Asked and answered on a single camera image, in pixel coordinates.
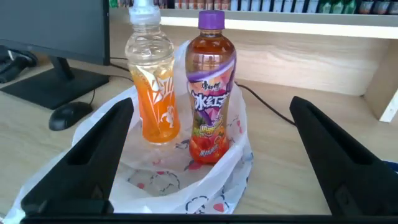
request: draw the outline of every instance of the shelf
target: shelf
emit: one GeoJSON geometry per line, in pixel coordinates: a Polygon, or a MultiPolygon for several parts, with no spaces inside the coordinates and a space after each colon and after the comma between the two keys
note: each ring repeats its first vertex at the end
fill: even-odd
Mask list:
{"type": "MultiPolygon", "coordinates": [[[[162,25],[196,27],[199,10],[161,9],[162,25]]],[[[125,8],[110,9],[112,21],[129,22],[125,8]]],[[[227,29],[398,39],[398,16],[226,11],[227,29]]]]}

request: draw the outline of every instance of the desk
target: desk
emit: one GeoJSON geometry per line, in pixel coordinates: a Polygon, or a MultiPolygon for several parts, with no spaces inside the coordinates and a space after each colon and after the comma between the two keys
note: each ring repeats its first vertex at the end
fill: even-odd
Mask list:
{"type": "MultiPolygon", "coordinates": [[[[111,55],[120,57],[120,52],[123,52],[123,47],[118,45],[112,48],[111,55]]],[[[129,75],[113,67],[74,61],[70,61],[70,65],[108,75],[129,75]]],[[[34,68],[22,74],[21,78],[50,67],[42,65],[34,68]]],[[[289,118],[293,96],[310,100],[375,155],[398,161],[398,121],[390,124],[378,122],[361,97],[250,81],[238,82],[252,88],[289,118]]],[[[96,90],[94,108],[130,86],[129,81],[112,77],[108,84],[96,90]]],[[[296,128],[277,117],[249,92],[242,91],[247,106],[254,167],[235,213],[329,214],[296,128]]],[[[89,102],[91,94],[77,100],[89,102]]],[[[0,213],[5,214],[21,185],[49,159],[70,147],[78,124],[64,131],[50,131],[48,120],[52,111],[4,93],[0,93],[0,107],[0,213]]]]}

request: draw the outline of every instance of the plastic bag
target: plastic bag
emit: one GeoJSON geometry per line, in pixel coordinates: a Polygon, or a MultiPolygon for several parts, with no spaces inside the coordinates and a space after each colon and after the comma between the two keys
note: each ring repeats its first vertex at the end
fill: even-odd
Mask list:
{"type": "MultiPolygon", "coordinates": [[[[185,76],[188,44],[189,41],[182,44],[175,53],[174,88],[181,131],[172,142],[157,146],[143,140],[134,86],[106,102],[75,131],[72,146],[115,103],[132,99],[134,114],[109,197],[115,213],[232,213],[246,189],[253,154],[246,126],[246,105],[236,84],[229,99],[228,152],[214,166],[198,164],[189,154],[192,112],[185,76]]],[[[17,223],[23,218],[20,201],[66,152],[52,159],[24,184],[5,222],[17,223]]]]}

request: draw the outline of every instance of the orange drink bottle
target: orange drink bottle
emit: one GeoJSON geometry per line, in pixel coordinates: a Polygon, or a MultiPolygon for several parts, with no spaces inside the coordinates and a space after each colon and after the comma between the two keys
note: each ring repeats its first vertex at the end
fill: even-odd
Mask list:
{"type": "Polygon", "coordinates": [[[149,142],[165,143],[180,131],[173,81],[174,47],[160,31],[160,10],[153,0],[135,0],[129,12],[134,32],[125,54],[138,92],[142,135],[149,142]]]}

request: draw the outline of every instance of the iced tea bottle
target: iced tea bottle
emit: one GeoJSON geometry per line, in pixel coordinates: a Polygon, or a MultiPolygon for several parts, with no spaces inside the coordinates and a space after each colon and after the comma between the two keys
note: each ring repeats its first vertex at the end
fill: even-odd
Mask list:
{"type": "Polygon", "coordinates": [[[142,135],[149,142],[168,142],[180,131],[173,44],[160,31],[160,10],[153,0],[135,0],[129,13],[133,34],[125,53],[138,92],[142,135]]]}
{"type": "Polygon", "coordinates": [[[226,121],[236,52],[222,35],[223,11],[199,12],[199,29],[200,35],[188,45],[185,56],[193,111],[189,150],[197,162],[214,164],[229,149],[226,121]]]}

